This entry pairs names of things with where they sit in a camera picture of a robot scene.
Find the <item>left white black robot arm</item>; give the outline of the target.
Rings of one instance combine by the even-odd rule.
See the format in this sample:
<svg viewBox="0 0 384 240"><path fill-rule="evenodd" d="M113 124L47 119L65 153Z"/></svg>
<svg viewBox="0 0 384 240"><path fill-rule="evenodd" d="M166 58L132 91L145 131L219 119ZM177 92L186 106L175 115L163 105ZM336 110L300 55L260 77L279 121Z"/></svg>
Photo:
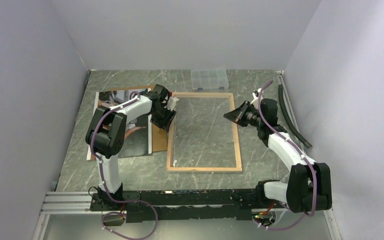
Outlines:
<svg viewBox="0 0 384 240"><path fill-rule="evenodd" d="M100 177L98 193L110 210L120 208L123 203L118 154L127 137L127 124L146 115L150 117L150 123L166 131L176 116L178 100L173 92L157 84L151 91L134 91L121 104L96 108L85 142L97 162Z"/></svg>

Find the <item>brown backing board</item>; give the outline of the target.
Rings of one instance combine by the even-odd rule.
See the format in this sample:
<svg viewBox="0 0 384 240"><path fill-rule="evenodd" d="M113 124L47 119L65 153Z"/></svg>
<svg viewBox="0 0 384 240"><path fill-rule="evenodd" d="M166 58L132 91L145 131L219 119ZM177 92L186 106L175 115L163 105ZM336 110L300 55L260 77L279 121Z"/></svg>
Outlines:
<svg viewBox="0 0 384 240"><path fill-rule="evenodd" d="M141 89L150 89L153 90L155 88L155 84L153 85L145 85L145 86L133 86L133 87L122 87L122 88L112 88L112 91L129 91L129 90L141 90ZM152 152L160 152L167 150L167 135L164 129L158 128L156 125L151 124L152 131Z"/></svg>

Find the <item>printed photo poster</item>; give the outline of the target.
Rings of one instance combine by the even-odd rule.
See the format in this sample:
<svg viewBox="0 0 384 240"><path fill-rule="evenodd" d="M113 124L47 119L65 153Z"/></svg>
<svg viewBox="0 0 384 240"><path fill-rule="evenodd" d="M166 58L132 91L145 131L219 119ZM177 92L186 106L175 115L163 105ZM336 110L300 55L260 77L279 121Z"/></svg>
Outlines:
<svg viewBox="0 0 384 240"><path fill-rule="evenodd" d="M148 92L150 88L100 91L95 93L94 108L114 107L130 100L132 92ZM149 115L141 115L126 125L125 140L118 158L147 156L152 153L152 129Z"/></svg>

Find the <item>white wooden picture frame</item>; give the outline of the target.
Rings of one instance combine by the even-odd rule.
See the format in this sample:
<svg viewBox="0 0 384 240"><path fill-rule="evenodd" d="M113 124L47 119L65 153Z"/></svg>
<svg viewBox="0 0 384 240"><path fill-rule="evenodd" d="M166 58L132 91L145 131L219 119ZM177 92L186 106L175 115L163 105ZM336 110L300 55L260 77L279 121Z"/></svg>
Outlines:
<svg viewBox="0 0 384 240"><path fill-rule="evenodd" d="M230 110L235 109L234 95L229 92L172 92L171 99L177 98L223 98L228 99ZM239 173L242 169L242 159L240 152L239 136L237 125L232 123L233 142L235 150L235 167L175 167L173 166L174 157L174 127L175 121L172 122L168 131L168 148L167 148L167 171L168 172L199 172L199 173L212 173L212 172L231 172Z"/></svg>

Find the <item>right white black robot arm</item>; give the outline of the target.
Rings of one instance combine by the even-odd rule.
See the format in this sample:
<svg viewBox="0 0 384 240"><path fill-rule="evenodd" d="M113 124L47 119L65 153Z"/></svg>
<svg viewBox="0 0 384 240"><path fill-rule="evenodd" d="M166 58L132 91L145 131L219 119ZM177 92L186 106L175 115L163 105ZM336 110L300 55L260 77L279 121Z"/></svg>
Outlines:
<svg viewBox="0 0 384 240"><path fill-rule="evenodd" d="M255 202L268 207L274 200L288 205L294 213L311 214L332 207L331 171L323 162L308 157L278 124L277 102L264 98L259 107L249 101L225 113L227 120L241 126L253 126L258 138L272 150L289 171L287 183L263 180L256 186Z"/></svg>

